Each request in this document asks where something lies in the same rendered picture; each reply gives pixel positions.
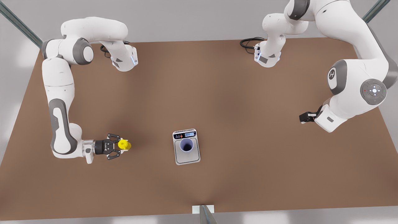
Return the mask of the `purple cup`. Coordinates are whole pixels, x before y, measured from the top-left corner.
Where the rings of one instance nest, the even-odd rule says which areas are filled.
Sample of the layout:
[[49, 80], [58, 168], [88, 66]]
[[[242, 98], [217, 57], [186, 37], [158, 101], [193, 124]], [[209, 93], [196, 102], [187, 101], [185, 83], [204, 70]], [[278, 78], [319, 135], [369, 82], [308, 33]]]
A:
[[194, 143], [193, 140], [190, 138], [184, 138], [180, 141], [179, 143], [179, 147], [180, 149], [185, 152], [185, 153], [189, 153], [193, 150], [194, 147]]

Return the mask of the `silver kitchen scale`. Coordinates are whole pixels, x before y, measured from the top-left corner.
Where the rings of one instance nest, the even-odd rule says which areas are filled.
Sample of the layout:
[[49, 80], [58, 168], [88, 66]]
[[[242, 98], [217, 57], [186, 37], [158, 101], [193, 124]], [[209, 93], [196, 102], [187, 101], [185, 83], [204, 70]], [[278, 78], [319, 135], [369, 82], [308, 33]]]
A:
[[[193, 150], [189, 153], [183, 152], [179, 147], [180, 141], [184, 138], [190, 138], [193, 140], [194, 147]], [[196, 129], [185, 129], [181, 131], [175, 131], [173, 133], [173, 146], [174, 146], [175, 163], [177, 165], [196, 163], [201, 160]]]

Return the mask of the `white post foot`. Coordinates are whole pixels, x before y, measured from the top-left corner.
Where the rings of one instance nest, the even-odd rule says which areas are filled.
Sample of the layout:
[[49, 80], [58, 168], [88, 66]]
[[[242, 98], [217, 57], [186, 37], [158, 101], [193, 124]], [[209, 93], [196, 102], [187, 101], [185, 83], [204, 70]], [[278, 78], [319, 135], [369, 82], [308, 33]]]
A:
[[194, 205], [192, 206], [192, 214], [215, 213], [214, 205]]

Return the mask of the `silver frame post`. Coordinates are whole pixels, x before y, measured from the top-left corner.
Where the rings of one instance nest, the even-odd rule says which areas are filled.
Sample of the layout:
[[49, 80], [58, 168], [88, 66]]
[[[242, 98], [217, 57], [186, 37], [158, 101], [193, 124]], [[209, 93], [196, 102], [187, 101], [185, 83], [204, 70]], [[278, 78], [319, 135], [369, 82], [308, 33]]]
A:
[[200, 224], [217, 224], [217, 221], [210, 212], [208, 206], [200, 205]]
[[377, 2], [362, 17], [365, 23], [369, 23], [391, 0], [377, 0]]
[[23, 23], [14, 13], [0, 0], [0, 14], [23, 33], [38, 48], [42, 47], [43, 41]]

